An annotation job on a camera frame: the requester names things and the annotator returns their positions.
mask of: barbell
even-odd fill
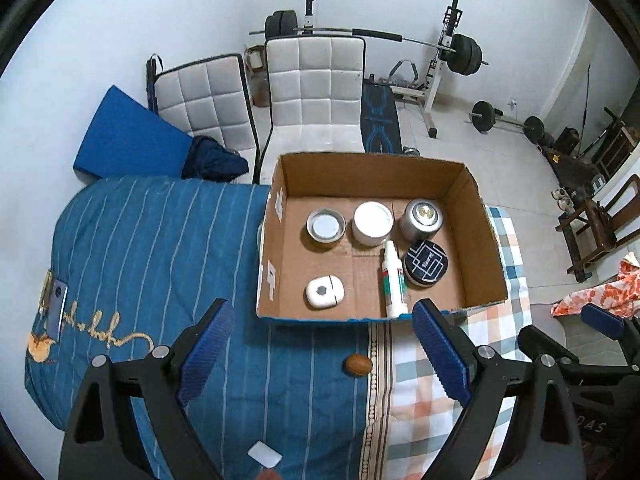
[[[513,124],[522,129],[527,139],[533,144],[539,144],[545,136],[545,125],[536,116],[528,117],[523,123],[503,118],[503,112],[494,108],[487,101],[478,101],[469,114],[469,119],[475,126],[476,130],[484,134],[494,127],[496,121],[506,124]]]
[[[438,50],[443,50],[448,54],[444,56],[444,61],[452,72],[471,75],[475,74],[481,64],[489,65],[482,60],[482,49],[480,46],[468,36],[462,34],[454,34],[451,40],[451,46],[429,43],[427,41],[412,40],[412,38],[404,38],[400,34],[391,32],[382,32],[380,30],[369,30],[367,28],[339,28],[339,27],[298,27],[298,17],[295,10],[276,10],[271,16],[267,16],[264,21],[264,30],[252,30],[250,36],[256,34],[264,34],[267,40],[277,38],[279,36],[294,36],[297,33],[311,34],[312,32],[343,32],[352,36],[365,36],[368,38],[379,38],[380,40],[390,41],[408,41],[409,43],[417,43],[430,46]]]

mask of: silver metal jar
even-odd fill
[[[410,243],[430,240],[442,227],[442,211],[431,200],[411,200],[400,219],[402,235]]]

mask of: cardboard box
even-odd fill
[[[415,198],[435,200],[443,227],[433,241],[449,257],[449,269],[431,288],[407,283],[411,311],[421,298],[441,310],[492,304],[507,298],[494,231],[478,184],[462,163],[375,153],[288,153],[278,160],[264,219],[257,313],[260,317],[300,321],[365,321],[386,317],[382,289],[383,245],[361,246],[351,232],[356,208],[376,200],[394,214],[391,239],[400,258],[409,244],[399,219]],[[340,244],[321,250],[306,232],[315,209],[333,208],[347,221]],[[338,276],[344,300],[314,309],[306,284],[319,276]]]

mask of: smartphone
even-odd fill
[[[58,342],[60,327],[62,326],[62,314],[65,311],[66,283],[53,280],[49,295],[49,308],[47,309],[47,335]]]

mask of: orange patterned fabric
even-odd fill
[[[640,308],[640,264],[633,253],[620,262],[617,281],[572,292],[551,307],[551,315],[579,314],[587,303],[596,304],[620,317],[635,314]]]

